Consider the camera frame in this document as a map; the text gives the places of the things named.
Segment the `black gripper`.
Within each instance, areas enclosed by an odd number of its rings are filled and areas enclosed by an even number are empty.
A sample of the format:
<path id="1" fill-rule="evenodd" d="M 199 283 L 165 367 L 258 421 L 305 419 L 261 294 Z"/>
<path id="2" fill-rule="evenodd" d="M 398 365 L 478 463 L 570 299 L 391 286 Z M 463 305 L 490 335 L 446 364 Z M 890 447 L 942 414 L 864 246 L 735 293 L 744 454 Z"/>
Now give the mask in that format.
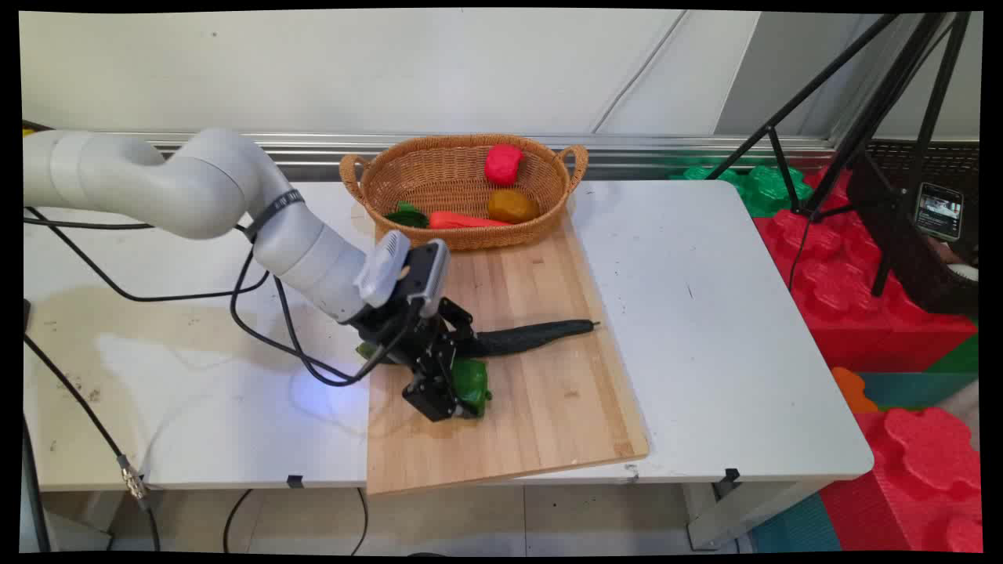
<path id="1" fill-rule="evenodd" d="M 479 356 L 479 339 L 473 315 L 447 297 L 438 301 L 436 313 L 423 317 L 422 300 L 392 301 L 387 307 L 363 311 L 349 320 L 369 353 L 365 371 L 390 363 L 408 367 L 412 381 L 404 400 L 426 420 L 438 422 L 465 413 L 454 389 L 455 357 Z"/>

